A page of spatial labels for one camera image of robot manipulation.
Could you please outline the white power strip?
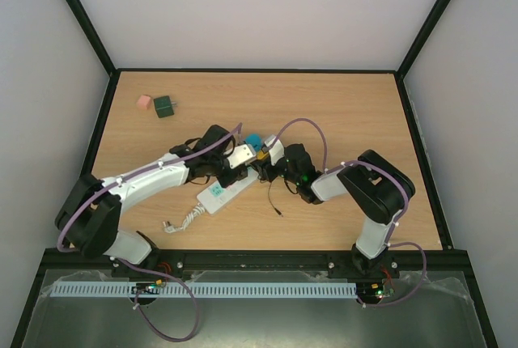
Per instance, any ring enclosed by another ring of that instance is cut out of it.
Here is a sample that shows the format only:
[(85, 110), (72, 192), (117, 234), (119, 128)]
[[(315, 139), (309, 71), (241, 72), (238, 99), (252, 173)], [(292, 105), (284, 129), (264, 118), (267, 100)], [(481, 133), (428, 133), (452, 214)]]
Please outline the white power strip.
[(217, 214), (257, 180), (258, 173), (249, 168), (248, 174), (243, 180), (238, 180), (226, 188), (218, 181), (215, 181), (197, 195), (197, 206), (201, 207), (208, 214)]

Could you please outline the green dragon cube plug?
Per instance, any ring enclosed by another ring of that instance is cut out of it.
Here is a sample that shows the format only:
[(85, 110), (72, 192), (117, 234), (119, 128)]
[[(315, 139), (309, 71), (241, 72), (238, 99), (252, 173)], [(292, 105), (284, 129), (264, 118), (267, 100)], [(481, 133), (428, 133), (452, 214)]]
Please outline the green dragon cube plug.
[(153, 99), (155, 113), (158, 118), (170, 117), (175, 114), (177, 103), (172, 101), (168, 95), (155, 97)]

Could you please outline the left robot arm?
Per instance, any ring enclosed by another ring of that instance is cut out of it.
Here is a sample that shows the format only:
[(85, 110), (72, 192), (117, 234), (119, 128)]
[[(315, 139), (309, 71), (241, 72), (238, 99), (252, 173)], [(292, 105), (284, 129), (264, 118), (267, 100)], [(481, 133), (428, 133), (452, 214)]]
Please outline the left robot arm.
[(257, 153), (240, 139), (240, 131), (212, 125), (202, 137), (174, 146), (133, 171), (104, 179), (80, 176), (55, 220), (58, 251), (142, 264), (155, 246), (142, 233), (121, 229), (121, 216), (157, 193), (198, 178), (214, 176), (224, 185), (243, 179)]

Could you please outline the pink cube plug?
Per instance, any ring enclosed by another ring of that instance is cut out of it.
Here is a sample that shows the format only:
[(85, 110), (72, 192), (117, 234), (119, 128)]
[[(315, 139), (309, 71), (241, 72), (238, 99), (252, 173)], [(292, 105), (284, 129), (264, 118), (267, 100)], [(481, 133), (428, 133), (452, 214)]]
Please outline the pink cube plug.
[(153, 99), (148, 95), (141, 95), (139, 96), (136, 106), (138, 109), (141, 110), (147, 110), (153, 102)]

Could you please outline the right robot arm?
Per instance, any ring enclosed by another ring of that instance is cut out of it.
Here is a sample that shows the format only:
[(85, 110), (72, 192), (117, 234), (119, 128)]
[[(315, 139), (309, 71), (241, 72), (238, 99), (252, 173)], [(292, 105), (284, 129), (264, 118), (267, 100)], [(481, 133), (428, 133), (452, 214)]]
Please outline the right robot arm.
[(351, 249), (352, 265), (364, 277), (381, 267), (390, 237), (416, 193), (412, 180), (374, 150), (320, 172), (304, 146), (292, 144), (276, 156), (259, 152), (251, 167), (261, 181), (283, 179), (288, 190), (308, 204), (351, 196), (365, 214), (362, 231)]

